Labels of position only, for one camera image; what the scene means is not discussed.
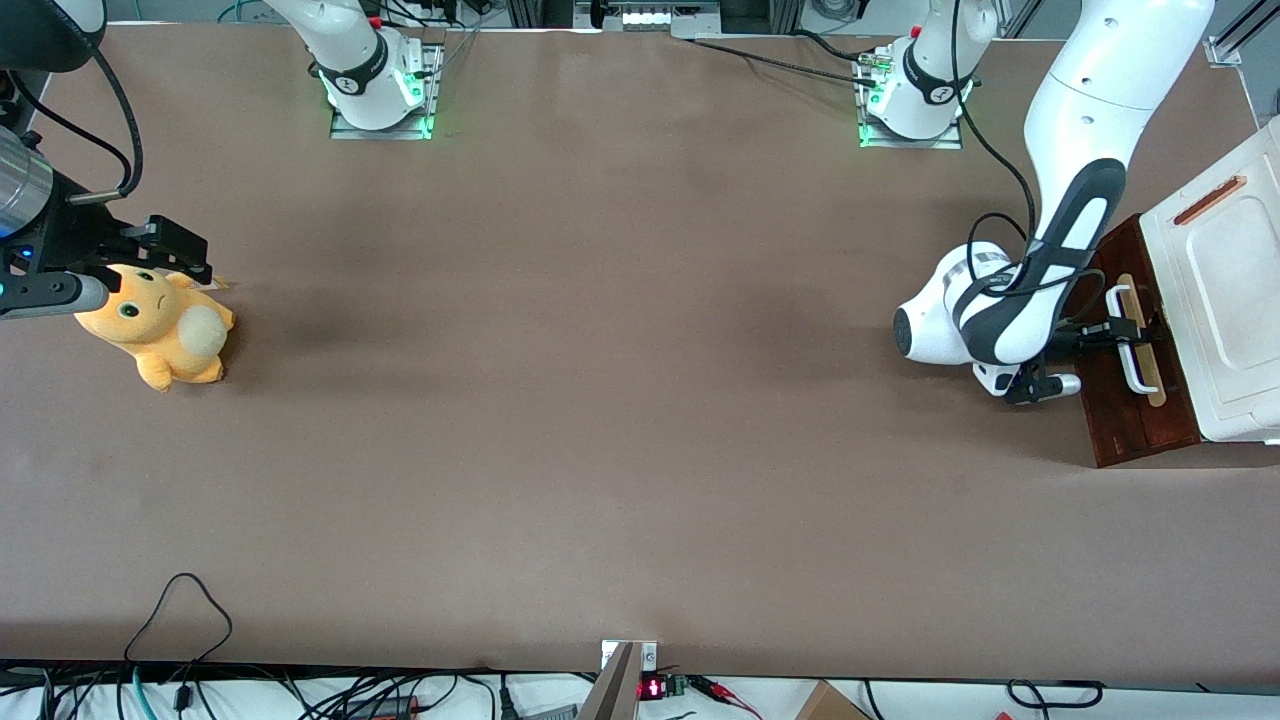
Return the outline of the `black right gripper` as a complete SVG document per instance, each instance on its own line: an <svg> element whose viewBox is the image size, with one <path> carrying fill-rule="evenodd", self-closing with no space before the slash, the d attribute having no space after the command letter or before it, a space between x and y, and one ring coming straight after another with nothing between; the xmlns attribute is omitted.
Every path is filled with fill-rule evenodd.
<svg viewBox="0 0 1280 720"><path fill-rule="evenodd" d="M207 241L164 215L146 220L147 258L102 204L76 206L67 201L84 188L60 172L49 178L10 173L10 272L90 272L120 264L122 290L214 290Z"/></svg>

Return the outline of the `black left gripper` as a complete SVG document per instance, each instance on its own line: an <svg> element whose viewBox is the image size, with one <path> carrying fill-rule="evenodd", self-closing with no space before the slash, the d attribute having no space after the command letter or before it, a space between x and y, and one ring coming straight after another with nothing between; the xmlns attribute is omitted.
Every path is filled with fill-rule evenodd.
<svg viewBox="0 0 1280 720"><path fill-rule="evenodd" d="M1144 333L1143 325L1126 316L1106 316L1091 325L1060 322L1044 346L1044 361L1051 365L1074 364L1087 355L1091 347L1094 347L1096 352L1103 352L1124 347L1149 347L1164 342L1161 334Z"/></svg>

